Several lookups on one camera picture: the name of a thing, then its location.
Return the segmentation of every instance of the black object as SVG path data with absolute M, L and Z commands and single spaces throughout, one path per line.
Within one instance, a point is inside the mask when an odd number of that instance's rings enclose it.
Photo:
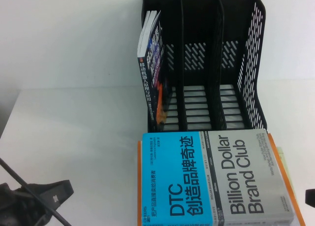
M 63 225 L 71 226 L 56 209 L 72 194 L 69 180 L 52 184 L 27 184 L 1 158 L 0 165 L 18 182 L 21 188 L 10 190 L 0 185 L 0 226 L 43 226 L 52 216 Z
M 315 189 L 305 191 L 305 203 L 315 208 Z
M 200 108 L 209 111 L 211 128 L 205 130 L 267 129 L 257 95 L 266 15 L 262 2 L 143 0 L 142 24 L 148 10 L 161 10 L 166 48 L 163 66 L 169 70 L 170 85 L 176 88 L 179 131 L 189 130 L 185 105 L 196 103 L 207 104 Z M 206 100 L 185 103 L 186 86 L 204 87 Z M 236 99 L 225 100 L 229 95 L 221 95 L 222 91 L 233 93 Z M 227 113 L 227 109 L 240 113 Z M 234 128 L 238 122 L 242 126 Z M 148 123 L 148 132 L 153 131 Z

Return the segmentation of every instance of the book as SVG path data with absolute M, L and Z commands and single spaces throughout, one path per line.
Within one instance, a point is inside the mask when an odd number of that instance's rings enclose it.
M 294 194 L 269 138 L 264 129 L 144 134 L 138 225 L 290 224 Z
M 164 44 L 160 16 L 161 12 L 147 11 L 137 48 L 143 89 L 154 131 L 163 130 L 172 94 L 167 69 L 163 69 Z

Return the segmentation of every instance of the book spine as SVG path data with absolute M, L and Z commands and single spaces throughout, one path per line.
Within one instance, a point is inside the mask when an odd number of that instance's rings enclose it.
M 146 57 L 138 58 L 138 62 L 139 62 L 139 67 L 140 67 L 144 94 L 146 96 L 147 106 L 150 112 L 150 120 L 153 127 L 155 127 L 156 126 L 156 117 L 155 117 L 156 109 L 155 109 L 155 99 L 154 99 L 154 95 L 152 91 L 151 72 L 149 70 Z

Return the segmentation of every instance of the table surface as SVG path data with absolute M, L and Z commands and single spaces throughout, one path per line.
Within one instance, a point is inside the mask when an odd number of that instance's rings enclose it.
M 281 146 L 306 225 L 315 188 L 315 80 L 261 81 L 268 131 Z M 58 211 L 74 226 L 135 226 L 137 140 L 147 131 L 142 87 L 22 91 L 0 139 L 0 156 L 28 183 L 69 179 Z M 15 182 L 0 168 L 1 182 Z M 50 226 L 61 225 L 52 218 Z

